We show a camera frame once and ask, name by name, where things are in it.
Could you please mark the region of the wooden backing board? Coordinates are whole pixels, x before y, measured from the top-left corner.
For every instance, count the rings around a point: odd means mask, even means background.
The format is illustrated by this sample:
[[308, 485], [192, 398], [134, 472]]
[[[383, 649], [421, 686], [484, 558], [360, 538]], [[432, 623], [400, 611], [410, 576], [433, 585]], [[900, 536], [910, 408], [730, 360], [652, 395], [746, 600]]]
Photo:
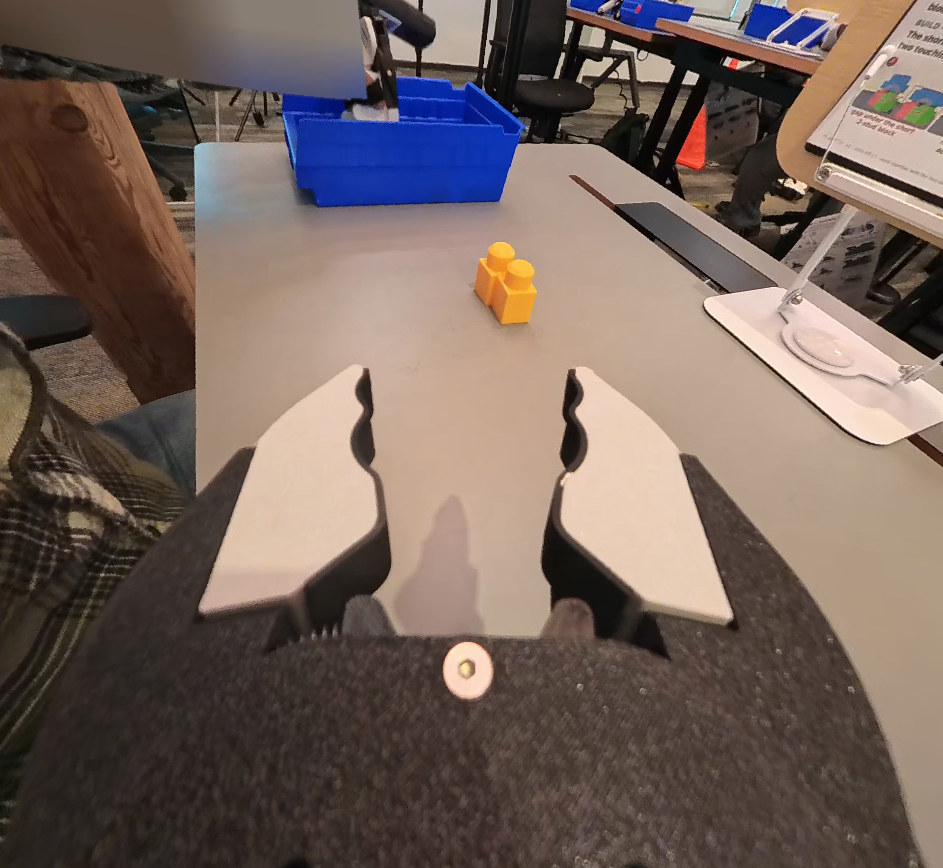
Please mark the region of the wooden backing board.
[[791, 176], [841, 202], [941, 247], [941, 197], [916, 192], [836, 155], [806, 145], [855, 80], [868, 79], [893, 52], [883, 49], [916, 0], [788, 0], [794, 11], [838, 14], [843, 34], [785, 116], [777, 141], [781, 166]]

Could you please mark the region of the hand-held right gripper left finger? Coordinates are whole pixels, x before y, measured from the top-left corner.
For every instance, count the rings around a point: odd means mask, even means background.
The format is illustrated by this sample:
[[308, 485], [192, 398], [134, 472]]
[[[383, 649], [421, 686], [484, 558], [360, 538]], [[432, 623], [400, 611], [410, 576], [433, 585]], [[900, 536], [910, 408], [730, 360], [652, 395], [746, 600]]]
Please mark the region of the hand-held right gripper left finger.
[[373, 468], [368, 367], [295, 403], [253, 447], [198, 604], [202, 621], [273, 615], [285, 640], [341, 638], [351, 600], [387, 580], [384, 488]]

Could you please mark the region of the black office chair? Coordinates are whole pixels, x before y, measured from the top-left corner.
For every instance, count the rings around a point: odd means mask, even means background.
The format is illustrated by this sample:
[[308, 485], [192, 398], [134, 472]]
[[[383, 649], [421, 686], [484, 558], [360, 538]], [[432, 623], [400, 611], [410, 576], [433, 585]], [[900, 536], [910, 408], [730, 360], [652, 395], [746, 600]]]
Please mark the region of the black office chair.
[[525, 141], [552, 143], [560, 121], [593, 107], [591, 87], [558, 78], [568, 0], [531, 0], [513, 106], [528, 120]]

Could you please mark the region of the white document stand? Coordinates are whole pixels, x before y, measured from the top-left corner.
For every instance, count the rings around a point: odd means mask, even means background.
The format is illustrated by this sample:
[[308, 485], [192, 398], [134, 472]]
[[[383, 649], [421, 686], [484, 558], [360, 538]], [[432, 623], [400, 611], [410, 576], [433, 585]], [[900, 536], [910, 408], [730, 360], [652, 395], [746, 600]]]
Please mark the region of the white document stand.
[[941, 423], [941, 393], [925, 381], [941, 358], [928, 365], [902, 364], [810, 298], [816, 267], [864, 213], [843, 202], [788, 287], [713, 296], [703, 308], [847, 434], [888, 446]]

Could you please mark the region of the dark backpack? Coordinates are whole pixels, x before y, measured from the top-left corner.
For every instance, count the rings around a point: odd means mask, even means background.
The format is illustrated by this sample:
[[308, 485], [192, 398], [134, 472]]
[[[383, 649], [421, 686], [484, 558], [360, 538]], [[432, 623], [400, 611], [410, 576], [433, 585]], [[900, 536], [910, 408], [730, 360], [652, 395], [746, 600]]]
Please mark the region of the dark backpack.
[[647, 114], [629, 107], [603, 135], [601, 147], [627, 163], [632, 162], [642, 146], [649, 120]]

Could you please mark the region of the wooden desk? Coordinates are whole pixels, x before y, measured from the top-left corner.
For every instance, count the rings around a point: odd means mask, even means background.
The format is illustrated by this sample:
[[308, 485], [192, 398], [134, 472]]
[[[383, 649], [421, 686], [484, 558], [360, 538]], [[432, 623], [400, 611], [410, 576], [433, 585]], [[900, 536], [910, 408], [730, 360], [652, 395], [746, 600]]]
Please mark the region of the wooden desk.
[[[824, 60], [824, 54], [787, 49], [747, 37], [737, 27], [733, 30], [723, 30], [719, 26], [701, 26], [691, 22], [660, 19], [654, 30], [647, 30], [627, 26], [573, 7], [568, 8], [567, 18], [572, 22], [572, 30], [564, 49], [561, 68], [561, 76], [564, 79], [575, 80], [581, 68], [582, 57], [579, 56], [578, 50], [583, 27], [602, 29], [608, 37], [671, 62], [672, 72], [650, 120], [634, 166], [659, 186], [670, 187], [676, 193], [681, 192], [680, 183], [676, 178], [676, 161], [701, 112], [712, 82], [740, 89], [784, 108], [793, 104], [802, 89], [802, 84], [783, 84], [763, 75], [734, 70], [726, 65], [728, 58], [753, 61], [783, 72], [798, 74], [802, 79], [816, 73]], [[697, 80], [661, 155], [655, 157], [688, 73], [696, 74]]]

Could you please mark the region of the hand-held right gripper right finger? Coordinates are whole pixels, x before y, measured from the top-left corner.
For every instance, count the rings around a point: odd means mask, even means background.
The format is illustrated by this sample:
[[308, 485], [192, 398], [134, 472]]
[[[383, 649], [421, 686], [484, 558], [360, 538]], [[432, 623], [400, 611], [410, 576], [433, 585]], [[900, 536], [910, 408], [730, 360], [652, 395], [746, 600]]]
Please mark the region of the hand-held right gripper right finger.
[[588, 367], [568, 370], [563, 470], [541, 547], [552, 606], [580, 601], [599, 639], [637, 639], [658, 616], [735, 622], [681, 451]]

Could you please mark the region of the yellow two-stud block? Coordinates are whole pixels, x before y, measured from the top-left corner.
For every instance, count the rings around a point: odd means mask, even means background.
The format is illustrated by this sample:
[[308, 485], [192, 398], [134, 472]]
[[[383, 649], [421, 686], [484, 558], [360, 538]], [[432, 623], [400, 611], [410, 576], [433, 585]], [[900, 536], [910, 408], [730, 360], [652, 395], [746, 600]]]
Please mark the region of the yellow two-stud block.
[[478, 260], [473, 289], [502, 325], [525, 324], [536, 301], [535, 275], [534, 266], [517, 258], [509, 243], [496, 241]]

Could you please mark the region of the printed instruction sheet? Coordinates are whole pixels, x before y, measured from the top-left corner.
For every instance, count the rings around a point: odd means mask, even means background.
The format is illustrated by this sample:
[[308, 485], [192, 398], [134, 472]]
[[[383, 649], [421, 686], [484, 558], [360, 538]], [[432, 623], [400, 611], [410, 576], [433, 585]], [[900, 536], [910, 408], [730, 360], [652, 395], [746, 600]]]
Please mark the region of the printed instruction sheet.
[[807, 142], [814, 154], [847, 162], [941, 197], [942, 0], [916, 0], [883, 49]]

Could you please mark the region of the person's leg in jeans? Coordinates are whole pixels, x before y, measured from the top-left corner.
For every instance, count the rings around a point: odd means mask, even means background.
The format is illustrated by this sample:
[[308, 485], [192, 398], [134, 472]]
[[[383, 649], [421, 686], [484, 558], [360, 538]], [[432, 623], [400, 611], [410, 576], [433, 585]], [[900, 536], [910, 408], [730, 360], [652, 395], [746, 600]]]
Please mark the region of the person's leg in jeans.
[[95, 428], [136, 458], [164, 471], [185, 496], [195, 497], [195, 390], [140, 405]]

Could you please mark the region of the black chair seat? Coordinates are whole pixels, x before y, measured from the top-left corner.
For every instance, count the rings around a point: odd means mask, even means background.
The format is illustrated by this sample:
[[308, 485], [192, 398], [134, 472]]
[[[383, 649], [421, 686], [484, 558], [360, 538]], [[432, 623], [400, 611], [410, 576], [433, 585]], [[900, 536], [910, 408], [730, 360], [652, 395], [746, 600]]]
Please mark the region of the black chair seat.
[[28, 351], [37, 351], [89, 336], [91, 318], [76, 298], [58, 295], [1, 297], [1, 322]]

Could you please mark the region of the orange traffic cone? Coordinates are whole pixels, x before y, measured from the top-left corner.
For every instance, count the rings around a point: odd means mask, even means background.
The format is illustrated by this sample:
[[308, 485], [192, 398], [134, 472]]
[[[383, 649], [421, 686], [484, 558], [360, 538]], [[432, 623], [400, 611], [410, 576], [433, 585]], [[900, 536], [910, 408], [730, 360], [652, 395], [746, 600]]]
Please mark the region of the orange traffic cone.
[[677, 155], [675, 161], [676, 166], [694, 171], [703, 170], [707, 165], [706, 149], [706, 106], [703, 106], [698, 116], [693, 121], [685, 142]]

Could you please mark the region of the blue plastic bin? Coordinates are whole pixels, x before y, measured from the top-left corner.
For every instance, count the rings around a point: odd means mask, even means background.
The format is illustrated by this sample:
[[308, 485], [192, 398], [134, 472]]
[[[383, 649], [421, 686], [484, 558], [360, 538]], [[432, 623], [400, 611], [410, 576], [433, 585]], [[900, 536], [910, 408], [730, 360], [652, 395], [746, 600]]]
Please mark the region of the blue plastic bin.
[[666, 0], [621, 0], [619, 20], [626, 26], [654, 31], [660, 19], [686, 23], [694, 7]]
[[283, 95], [297, 186], [321, 207], [500, 201], [520, 120], [473, 83], [397, 83], [397, 121], [355, 120], [342, 100]]
[[755, 4], [742, 32], [771, 46], [800, 52], [820, 48], [825, 37], [839, 26], [838, 14], [805, 7], [791, 12], [784, 7]]

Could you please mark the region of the wooden post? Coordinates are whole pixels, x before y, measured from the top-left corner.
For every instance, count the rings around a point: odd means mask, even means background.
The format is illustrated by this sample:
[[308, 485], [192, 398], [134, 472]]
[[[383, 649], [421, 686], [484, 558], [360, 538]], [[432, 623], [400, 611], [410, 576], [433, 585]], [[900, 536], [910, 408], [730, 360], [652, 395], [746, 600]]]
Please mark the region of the wooden post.
[[195, 266], [116, 88], [1, 83], [1, 207], [140, 403], [195, 388]]

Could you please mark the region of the person's plaid shirt torso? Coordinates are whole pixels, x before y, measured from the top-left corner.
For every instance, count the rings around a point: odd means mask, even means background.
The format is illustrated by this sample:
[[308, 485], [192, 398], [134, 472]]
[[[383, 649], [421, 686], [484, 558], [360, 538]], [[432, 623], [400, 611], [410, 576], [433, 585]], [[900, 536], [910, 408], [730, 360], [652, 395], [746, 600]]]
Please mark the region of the person's plaid shirt torso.
[[55, 398], [2, 326], [1, 758], [22, 767], [57, 681], [192, 498]]

